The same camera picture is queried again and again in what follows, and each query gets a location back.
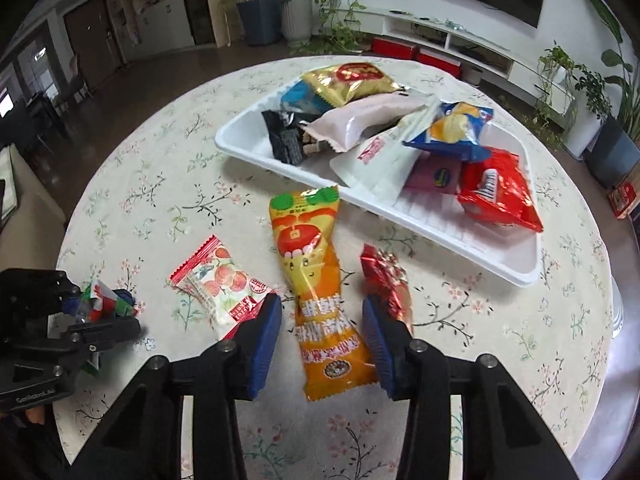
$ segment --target red candy wrapper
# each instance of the red candy wrapper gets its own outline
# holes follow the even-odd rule
[[[458,201],[477,220],[543,230],[518,156],[505,150],[491,148],[487,160],[462,165]]]
[[[238,325],[255,318],[272,292],[250,278],[231,259],[222,242],[211,236],[169,277],[171,284],[200,301],[216,341],[234,336]]]
[[[398,265],[396,256],[376,246],[364,244],[360,263],[367,280],[367,293],[378,294],[385,298],[389,304],[389,315],[402,321],[409,333],[413,335],[414,315],[411,308],[411,294],[406,272]]]

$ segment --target blue gripper pad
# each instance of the blue gripper pad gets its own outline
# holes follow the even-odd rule
[[[408,399],[415,389],[414,368],[406,360],[411,334],[389,317],[386,301],[369,294],[362,301],[362,337],[373,357],[380,386],[393,400]]]
[[[280,297],[277,294],[268,294],[258,316],[242,323],[234,335],[234,341],[239,345],[246,364],[247,376],[244,386],[247,400],[255,399],[266,384],[281,322]]]

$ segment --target snack package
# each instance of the snack package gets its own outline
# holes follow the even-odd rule
[[[480,162],[490,156],[489,149],[480,146],[479,138],[482,128],[493,116],[492,108],[462,102],[443,103],[440,117],[405,145],[466,162]]]
[[[255,318],[271,292],[239,270],[222,242],[212,235],[169,277],[171,284],[204,307],[215,341],[234,336],[238,325]]]
[[[477,220],[521,225],[541,233],[542,222],[518,167],[518,156],[490,150],[487,160],[462,165],[458,201],[465,213]]]
[[[377,94],[334,108],[302,128],[313,138],[327,141],[334,151],[348,152],[367,128],[389,124],[421,106],[423,101],[407,94]]]
[[[369,95],[402,89],[378,67],[364,62],[316,68],[303,73],[302,81],[333,108]]]
[[[636,162],[607,197],[616,218],[624,218],[636,208],[640,203],[640,162]]]
[[[280,98],[280,107],[288,112],[322,115],[332,107],[308,83],[298,81]]]
[[[364,244],[360,255],[362,272],[367,280],[367,294],[377,294],[388,301],[389,315],[402,321],[409,333],[414,334],[414,313],[406,272],[396,256],[379,248]]]
[[[273,157],[285,164],[297,166],[309,155],[328,150],[330,147],[327,142],[313,139],[300,127],[318,117],[298,112],[263,111],[262,118],[269,131]]]
[[[405,115],[393,128],[334,156],[329,161],[331,169],[352,189],[373,196],[384,205],[393,205],[420,156],[419,150],[403,146],[402,141],[433,123],[439,105],[440,101],[431,96],[430,103]]]
[[[455,195],[462,162],[437,153],[421,153],[404,187],[425,192]]]
[[[331,243],[337,187],[285,193],[269,214],[282,268],[296,304],[296,338],[308,400],[378,380],[369,349],[340,307],[340,263]]]

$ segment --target floral tablecloth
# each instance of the floral tablecloth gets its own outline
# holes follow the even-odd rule
[[[267,92],[312,67],[353,60],[301,57],[214,79],[154,114],[109,156],[82,196],[58,268],[71,280],[99,277],[138,298],[140,340],[103,355],[98,378],[81,374],[78,392],[54,404],[65,453],[73,460],[140,366],[154,354],[178,360],[214,341],[201,306],[167,277],[215,233],[250,275],[281,294],[285,312],[266,388],[238,403],[249,477],[395,477],[407,403],[378,384],[307,402],[292,327],[293,300],[273,247],[271,196],[301,185],[229,158],[216,131]],[[558,162],[519,122],[467,84],[416,62],[371,58],[398,82],[443,100],[495,108],[501,126],[526,145],[545,225],[537,283],[517,288],[395,224],[343,203],[334,242],[345,310],[360,322],[365,241],[395,251],[407,270],[416,336],[445,354],[495,354],[571,455],[596,407],[611,339],[609,259],[587,205]],[[50,320],[51,331],[65,323]],[[183,477],[191,472],[190,407],[185,409]],[[462,474],[460,400],[452,398],[451,477]]]

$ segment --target gold snack bag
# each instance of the gold snack bag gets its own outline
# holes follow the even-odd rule
[[[269,214],[282,267],[296,296],[296,338],[308,400],[376,382],[369,349],[340,307],[340,264],[331,243],[336,187],[284,193]]]
[[[395,92],[402,87],[371,63],[345,63],[305,72],[302,80],[334,107],[374,94]]]

